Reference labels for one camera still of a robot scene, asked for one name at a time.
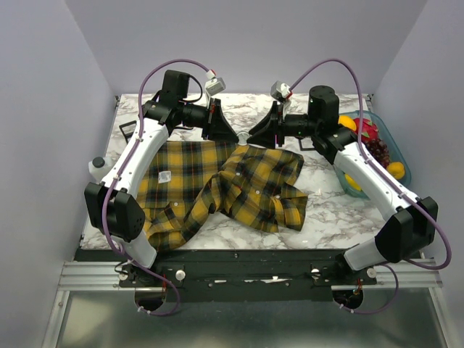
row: plaid shirt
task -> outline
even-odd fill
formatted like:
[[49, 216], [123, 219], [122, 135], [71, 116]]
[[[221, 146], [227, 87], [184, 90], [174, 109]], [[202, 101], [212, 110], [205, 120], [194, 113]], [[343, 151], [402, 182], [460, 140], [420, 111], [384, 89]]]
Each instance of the plaid shirt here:
[[[301, 155], [285, 150], [168, 141], [137, 196], [150, 244], [158, 251], [178, 248], [214, 212], [265, 232], [278, 232], [278, 225], [300, 231], [307, 195], [292, 185], [302, 166]], [[170, 172], [170, 181], [162, 172]]]

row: screw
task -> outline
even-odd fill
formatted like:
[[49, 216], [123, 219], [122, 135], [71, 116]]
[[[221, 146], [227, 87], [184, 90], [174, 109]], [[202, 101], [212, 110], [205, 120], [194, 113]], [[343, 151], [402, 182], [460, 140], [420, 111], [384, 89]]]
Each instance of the screw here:
[[375, 278], [377, 276], [377, 272], [373, 268], [368, 268], [366, 273], [368, 274], [369, 278]]
[[175, 273], [175, 278], [178, 280], [178, 281], [183, 281], [183, 279], [186, 277], [186, 273], [183, 271], [183, 270], [178, 270], [176, 273]]

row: lavender wall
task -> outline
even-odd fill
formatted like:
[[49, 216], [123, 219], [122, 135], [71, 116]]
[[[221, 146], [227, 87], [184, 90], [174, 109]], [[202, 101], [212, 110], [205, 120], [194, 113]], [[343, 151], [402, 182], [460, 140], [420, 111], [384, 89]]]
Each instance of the lavender wall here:
[[63, 1], [0, 7], [0, 347], [40, 347], [115, 103]]
[[[364, 92], [379, 85], [426, 0], [66, 0], [111, 87], [135, 93], [145, 75], [173, 58], [197, 59], [230, 92], [269, 92], [310, 65], [345, 59]], [[203, 78], [196, 68], [177, 66]], [[162, 74], [147, 91], [161, 86]], [[316, 70], [300, 86], [354, 91], [343, 67]]]
[[[429, 1], [374, 100], [413, 172], [414, 191], [439, 203], [453, 249], [444, 294], [464, 339], [464, 2]], [[439, 237], [428, 255], [444, 259]]]

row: marble tabletop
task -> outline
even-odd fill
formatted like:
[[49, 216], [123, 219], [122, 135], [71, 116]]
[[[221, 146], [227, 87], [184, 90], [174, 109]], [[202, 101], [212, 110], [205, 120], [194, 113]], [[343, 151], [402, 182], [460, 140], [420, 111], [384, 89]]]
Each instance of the marble tabletop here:
[[[144, 101], [150, 98], [152, 95], [146, 95]], [[221, 94], [218, 98], [225, 118], [236, 132], [256, 125], [273, 101], [265, 94]], [[307, 94], [295, 94], [292, 98], [289, 112], [306, 112]], [[340, 112], [359, 109], [355, 95], [339, 95], [339, 98]], [[107, 156], [115, 160], [120, 156], [126, 143], [119, 126], [136, 120], [137, 114], [137, 95], [122, 95]], [[175, 130], [170, 140], [202, 141], [201, 133], [201, 129]], [[312, 146], [310, 139], [304, 139], [303, 144]], [[379, 211], [370, 201], [345, 194], [333, 167], [322, 156], [317, 152], [301, 152], [295, 138], [286, 138], [283, 149], [304, 157], [302, 172], [295, 184], [308, 194], [306, 218], [300, 232], [279, 227], [278, 233], [265, 233], [217, 212], [210, 215], [200, 231], [181, 249], [344, 249], [377, 234], [384, 224]], [[88, 218], [80, 245], [83, 249], [109, 249], [105, 237], [91, 226]]]

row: white bottle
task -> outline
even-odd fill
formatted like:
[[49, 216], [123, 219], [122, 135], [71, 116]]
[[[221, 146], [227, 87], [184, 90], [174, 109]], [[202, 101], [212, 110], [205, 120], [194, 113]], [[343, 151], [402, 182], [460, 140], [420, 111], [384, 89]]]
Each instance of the white bottle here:
[[113, 165], [115, 165], [115, 162], [111, 157], [95, 157], [88, 163], [88, 171], [99, 183], [113, 168]]

